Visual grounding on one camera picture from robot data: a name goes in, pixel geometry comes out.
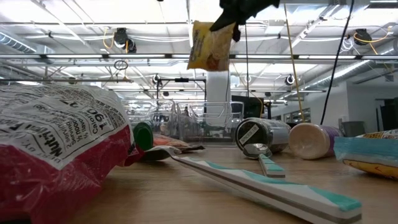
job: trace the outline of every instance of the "chip bag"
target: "chip bag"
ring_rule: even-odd
[[[229,48],[235,23],[211,32],[212,22],[193,23],[193,47],[188,68],[201,68],[209,72],[228,70]]]

